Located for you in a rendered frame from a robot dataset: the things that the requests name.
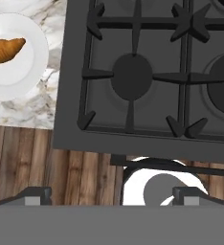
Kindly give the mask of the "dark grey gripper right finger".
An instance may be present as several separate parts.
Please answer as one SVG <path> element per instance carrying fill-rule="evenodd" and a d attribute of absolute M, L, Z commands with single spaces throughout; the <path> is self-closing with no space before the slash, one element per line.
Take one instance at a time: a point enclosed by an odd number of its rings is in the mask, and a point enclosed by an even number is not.
<path fill-rule="evenodd" d="M 224 206 L 224 200 L 211 197 L 196 187 L 174 187 L 173 206 Z"/>

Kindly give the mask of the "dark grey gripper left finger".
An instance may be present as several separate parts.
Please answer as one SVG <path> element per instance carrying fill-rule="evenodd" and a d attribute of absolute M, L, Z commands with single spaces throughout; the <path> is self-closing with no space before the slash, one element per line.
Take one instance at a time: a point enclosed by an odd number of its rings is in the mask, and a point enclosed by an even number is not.
<path fill-rule="evenodd" d="M 52 204 L 50 187 L 27 187 L 12 197 L 0 200 L 0 205 L 50 206 Z"/>

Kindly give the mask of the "golden brown croissant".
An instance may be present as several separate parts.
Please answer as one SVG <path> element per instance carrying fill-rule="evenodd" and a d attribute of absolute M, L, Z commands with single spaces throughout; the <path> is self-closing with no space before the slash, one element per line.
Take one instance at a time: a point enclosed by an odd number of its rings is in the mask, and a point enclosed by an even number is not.
<path fill-rule="evenodd" d="M 0 39 L 0 64 L 14 59 L 25 43 L 25 38 Z"/>

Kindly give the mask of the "white and black round thing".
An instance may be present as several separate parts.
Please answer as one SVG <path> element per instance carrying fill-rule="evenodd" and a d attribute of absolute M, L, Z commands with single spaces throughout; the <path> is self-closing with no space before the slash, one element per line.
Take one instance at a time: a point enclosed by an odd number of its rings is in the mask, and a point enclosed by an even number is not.
<path fill-rule="evenodd" d="M 196 187 L 208 193 L 196 174 L 150 168 L 123 168 L 123 206 L 169 206 L 173 187 Z"/>

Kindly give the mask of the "dark grey gas hob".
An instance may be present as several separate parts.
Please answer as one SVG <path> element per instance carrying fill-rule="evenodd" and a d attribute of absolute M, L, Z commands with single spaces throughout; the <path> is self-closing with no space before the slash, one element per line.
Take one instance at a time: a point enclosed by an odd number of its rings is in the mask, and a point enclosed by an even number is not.
<path fill-rule="evenodd" d="M 171 17 L 177 4 L 189 10 L 189 0 L 141 0 L 143 17 Z M 140 32 L 138 53 L 152 67 L 153 81 L 147 93 L 134 102 L 137 129 L 165 132 L 165 137 L 105 133 L 78 127 L 87 15 L 92 5 L 103 3 L 105 17 L 131 17 L 136 0 L 69 0 L 57 93 L 54 146 L 60 149 L 144 155 L 224 163 L 224 142 L 185 136 L 184 103 L 188 75 L 185 72 L 186 39 L 190 31 L 174 39 L 173 30 Z M 132 51 L 132 31 L 100 29 L 102 39 L 92 41 L 90 67 L 110 71 L 115 61 Z M 107 79 L 88 86 L 88 112 L 93 126 L 124 126 L 128 102 L 121 99 Z"/>

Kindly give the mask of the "white round plate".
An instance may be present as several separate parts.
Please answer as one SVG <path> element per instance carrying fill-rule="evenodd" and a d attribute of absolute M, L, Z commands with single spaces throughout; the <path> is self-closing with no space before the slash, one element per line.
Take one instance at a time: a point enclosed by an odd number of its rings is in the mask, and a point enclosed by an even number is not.
<path fill-rule="evenodd" d="M 39 82 L 49 59 L 44 32 L 27 16 L 0 14 L 0 39 L 25 38 L 14 59 L 0 64 L 0 100 L 12 100 L 28 93 Z"/>

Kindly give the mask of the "black cast iron hob grate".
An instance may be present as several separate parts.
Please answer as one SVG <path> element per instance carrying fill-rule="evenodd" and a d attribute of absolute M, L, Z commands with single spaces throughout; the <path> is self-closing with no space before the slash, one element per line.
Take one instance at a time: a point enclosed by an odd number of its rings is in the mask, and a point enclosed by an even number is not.
<path fill-rule="evenodd" d="M 224 142 L 224 0 L 189 0 L 185 136 Z"/>
<path fill-rule="evenodd" d="M 182 37 L 189 30 L 190 13 L 186 8 L 175 4 L 172 7 L 171 17 L 143 17 L 142 1 L 136 0 L 134 12 L 131 17 L 105 17 L 105 5 L 99 3 L 92 5 L 87 15 L 87 34 L 85 42 L 84 62 L 82 67 L 82 85 L 80 91 L 78 127 L 81 130 L 122 133 L 132 135 L 146 135 L 165 137 L 165 132 L 148 129 L 137 129 L 134 120 L 134 102 L 144 96 L 153 81 L 153 71 L 145 57 L 138 53 L 140 32 L 146 30 L 173 30 L 173 38 Z M 120 56 L 110 71 L 93 69 L 90 67 L 92 54 L 92 41 L 102 39 L 101 28 L 129 29 L 132 31 L 132 51 Z M 117 96 L 128 102 L 124 126 L 93 126 L 96 113 L 88 112 L 87 95 L 88 86 L 92 80 L 107 79 Z"/>

